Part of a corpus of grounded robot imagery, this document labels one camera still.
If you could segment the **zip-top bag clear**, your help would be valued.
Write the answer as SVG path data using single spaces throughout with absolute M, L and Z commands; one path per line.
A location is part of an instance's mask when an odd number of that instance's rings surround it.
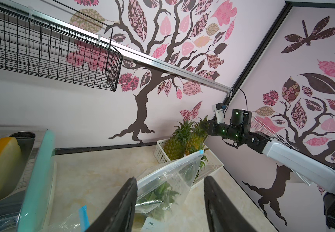
M 87 206 L 81 207 L 64 221 L 44 227 L 41 232 L 85 232 L 90 226 Z
M 133 232 L 163 232 L 184 205 L 204 150 L 158 165 L 137 181 Z

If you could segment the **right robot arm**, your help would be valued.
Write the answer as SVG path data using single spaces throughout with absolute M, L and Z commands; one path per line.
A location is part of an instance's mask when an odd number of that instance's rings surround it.
M 316 161 L 293 147 L 262 132 L 251 132 L 252 113 L 246 110 L 234 109 L 229 124 L 225 124 L 226 106 L 219 103 L 213 105 L 216 114 L 214 120 L 208 121 L 207 133 L 220 136 L 223 140 L 231 140 L 233 148 L 247 145 L 252 150 L 263 154 L 295 171 L 322 187 L 324 195 L 324 215 L 329 231 L 335 232 L 335 169 Z

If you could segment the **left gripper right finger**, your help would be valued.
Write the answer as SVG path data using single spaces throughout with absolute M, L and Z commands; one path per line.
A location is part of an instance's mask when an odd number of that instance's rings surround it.
M 255 231 L 211 176 L 204 179 L 204 199 L 211 232 Z

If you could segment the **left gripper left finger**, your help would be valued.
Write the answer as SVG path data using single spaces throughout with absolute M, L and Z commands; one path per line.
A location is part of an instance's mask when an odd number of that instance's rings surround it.
M 135 215 L 137 181 L 129 178 L 87 232 L 130 232 Z

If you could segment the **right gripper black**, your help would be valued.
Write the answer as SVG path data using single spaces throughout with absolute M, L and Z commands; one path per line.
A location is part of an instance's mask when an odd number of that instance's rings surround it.
M 209 120 L 207 127 L 207 134 L 210 136 L 227 137 L 230 125 L 225 123 L 218 123 L 216 120 Z

